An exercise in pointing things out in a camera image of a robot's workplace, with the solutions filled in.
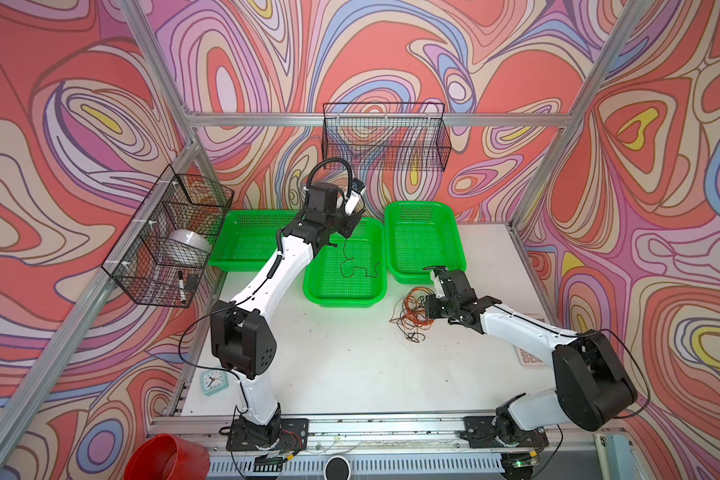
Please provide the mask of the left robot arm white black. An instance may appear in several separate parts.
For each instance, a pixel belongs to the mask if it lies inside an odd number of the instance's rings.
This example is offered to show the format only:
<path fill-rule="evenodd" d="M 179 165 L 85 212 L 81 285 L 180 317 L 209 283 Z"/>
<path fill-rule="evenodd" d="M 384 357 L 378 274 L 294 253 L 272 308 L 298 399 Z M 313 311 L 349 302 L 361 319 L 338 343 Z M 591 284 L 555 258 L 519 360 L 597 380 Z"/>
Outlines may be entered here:
<path fill-rule="evenodd" d="M 306 204 L 275 234 L 275 249 L 252 281 L 230 300 L 220 301 L 210 315 L 211 353 L 221 368 L 237 378 L 243 392 L 246 421 L 267 426 L 279 414 L 279 403 L 265 373 L 277 350 L 270 319 L 296 277 L 331 244 L 349 238 L 364 214 L 365 185 L 317 182 L 306 192 Z"/>

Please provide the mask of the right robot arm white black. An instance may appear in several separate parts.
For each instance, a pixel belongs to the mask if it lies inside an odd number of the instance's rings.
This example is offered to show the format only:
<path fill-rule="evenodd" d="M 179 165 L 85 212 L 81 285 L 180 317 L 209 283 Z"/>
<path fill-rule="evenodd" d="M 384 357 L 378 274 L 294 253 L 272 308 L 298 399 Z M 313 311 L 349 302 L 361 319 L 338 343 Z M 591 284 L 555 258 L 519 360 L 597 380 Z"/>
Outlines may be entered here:
<path fill-rule="evenodd" d="M 479 297 L 462 270 L 427 271 L 434 286 L 425 301 L 428 318 L 504 340 L 552 368 L 552 388 L 521 393 L 495 410 L 491 429 L 498 443 L 514 447 L 542 427 L 565 423 L 594 432 L 637 402 L 637 389 L 602 332 L 561 329 L 495 297 Z"/>

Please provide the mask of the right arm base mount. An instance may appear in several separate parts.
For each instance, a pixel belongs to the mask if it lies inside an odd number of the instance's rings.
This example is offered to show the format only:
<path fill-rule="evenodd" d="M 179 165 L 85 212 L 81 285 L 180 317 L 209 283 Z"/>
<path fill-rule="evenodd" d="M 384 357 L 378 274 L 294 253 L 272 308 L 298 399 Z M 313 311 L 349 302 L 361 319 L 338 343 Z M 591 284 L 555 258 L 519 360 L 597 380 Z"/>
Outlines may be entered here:
<path fill-rule="evenodd" d="M 543 450 L 549 446 L 545 430 L 522 430 L 504 415 L 467 416 L 459 438 L 471 448 L 532 448 Z"/>

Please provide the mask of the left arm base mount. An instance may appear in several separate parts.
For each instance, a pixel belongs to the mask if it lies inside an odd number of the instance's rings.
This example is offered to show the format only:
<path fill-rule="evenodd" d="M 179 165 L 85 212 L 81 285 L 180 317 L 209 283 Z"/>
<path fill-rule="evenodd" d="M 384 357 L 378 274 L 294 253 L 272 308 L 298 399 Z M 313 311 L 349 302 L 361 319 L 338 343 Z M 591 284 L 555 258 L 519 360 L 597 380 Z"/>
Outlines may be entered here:
<path fill-rule="evenodd" d="M 308 445 L 309 420 L 275 417 L 267 425 L 257 425 L 241 418 L 219 433 L 227 437 L 230 452 L 299 452 Z"/>

